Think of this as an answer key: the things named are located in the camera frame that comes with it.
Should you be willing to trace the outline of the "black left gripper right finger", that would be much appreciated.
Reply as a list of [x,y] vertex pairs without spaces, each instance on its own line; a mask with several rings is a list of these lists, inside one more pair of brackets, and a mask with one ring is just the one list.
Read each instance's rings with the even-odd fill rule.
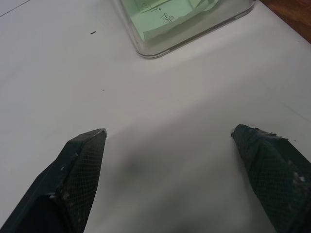
[[311,233],[311,162],[287,138],[239,124],[231,134],[277,233]]

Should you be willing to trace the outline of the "green handwritten paper note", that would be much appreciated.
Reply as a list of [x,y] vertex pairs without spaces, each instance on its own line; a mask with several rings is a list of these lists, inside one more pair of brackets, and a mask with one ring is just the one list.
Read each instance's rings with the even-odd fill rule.
[[169,30],[196,14],[212,8],[218,0],[126,0],[132,23],[143,41]]

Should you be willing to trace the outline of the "clear plastic box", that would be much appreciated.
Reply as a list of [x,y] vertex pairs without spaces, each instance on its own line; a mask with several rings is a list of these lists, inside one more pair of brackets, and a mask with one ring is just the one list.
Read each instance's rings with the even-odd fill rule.
[[113,0],[136,52],[145,58],[158,58],[248,14],[257,0],[218,0],[207,11],[176,24],[150,40],[143,41],[132,23],[126,0]]

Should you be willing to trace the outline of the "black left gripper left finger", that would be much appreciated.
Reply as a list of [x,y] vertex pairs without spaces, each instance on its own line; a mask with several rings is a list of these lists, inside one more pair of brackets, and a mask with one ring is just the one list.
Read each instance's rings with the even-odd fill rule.
[[0,233],[83,233],[98,187],[106,138],[106,129],[96,129],[68,141],[33,181]]

